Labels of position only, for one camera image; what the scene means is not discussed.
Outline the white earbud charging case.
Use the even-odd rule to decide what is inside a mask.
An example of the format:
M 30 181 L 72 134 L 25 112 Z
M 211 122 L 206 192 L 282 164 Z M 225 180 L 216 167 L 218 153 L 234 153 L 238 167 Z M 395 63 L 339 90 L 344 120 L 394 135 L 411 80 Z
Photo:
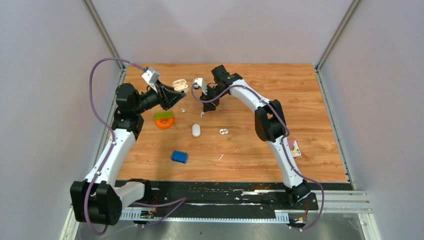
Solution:
M 187 83 L 187 80 L 185 80 L 185 79 L 175 80 L 172 83 L 172 87 L 173 87 L 173 90 L 176 91 L 176 92 L 187 93 L 189 91 L 189 85 Z

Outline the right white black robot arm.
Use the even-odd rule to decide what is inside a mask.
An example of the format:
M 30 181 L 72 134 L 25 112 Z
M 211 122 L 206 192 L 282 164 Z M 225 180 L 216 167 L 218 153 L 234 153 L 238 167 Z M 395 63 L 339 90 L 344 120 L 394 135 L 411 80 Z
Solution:
M 223 65 L 211 71 L 214 84 L 208 85 L 202 78 L 196 78 L 192 90 L 200 89 L 198 101 L 203 104 L 203 112 L 216 110 L 220 98 L 231 95 L 240 100 L 254 113 L 254 127 L 258 138 L 271 149 L 279 166 L 285 187 L 286 204 L 298 209 L 311 193 L 306 178 L 300 173 L 287 137 L 290 131 L 286 125 L 281 103 L 260 95 L 237 73 L 230 74 Z

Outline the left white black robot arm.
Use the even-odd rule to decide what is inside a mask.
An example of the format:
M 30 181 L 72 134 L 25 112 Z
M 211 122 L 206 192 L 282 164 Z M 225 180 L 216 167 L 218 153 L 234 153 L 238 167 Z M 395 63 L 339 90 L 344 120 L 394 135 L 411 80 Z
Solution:
M 117 108 L 110 136 L 99 160 L 83 181 L 74 181 L 70 196 L 75 219 L 80 223 L 115 225 L 122 210 L 137 202 L 149 206 L 153 193 L 149 180 L 134 178 L 116 187 L 116 179 L 129 150 L 136 143 L 144 124 L 142 113 L 160 106 L 169 110 L 183 99 L 188 85 L 168 86 L 160 81 L 147 92 L 138 92 L 130 83 L 115 90 Z

